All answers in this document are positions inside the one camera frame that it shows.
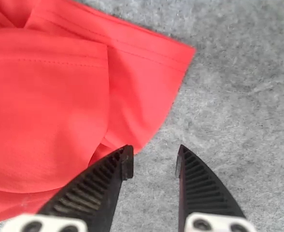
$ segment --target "ridged rubber pad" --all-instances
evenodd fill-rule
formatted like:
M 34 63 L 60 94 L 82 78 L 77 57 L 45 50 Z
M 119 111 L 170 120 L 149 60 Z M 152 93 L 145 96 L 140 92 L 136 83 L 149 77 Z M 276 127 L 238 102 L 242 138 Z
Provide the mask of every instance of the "ridged rubber pad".
M 241 208 L 213 171 L 181 145 L 176 175 L 180 178 L 179 232 L 194 212 L 244 217 Z
M 125 146 L 86 169 L 38 214 L 82 219 L 90 232 L 110 231 L 123 180 L 133 177 L 133 147 Z

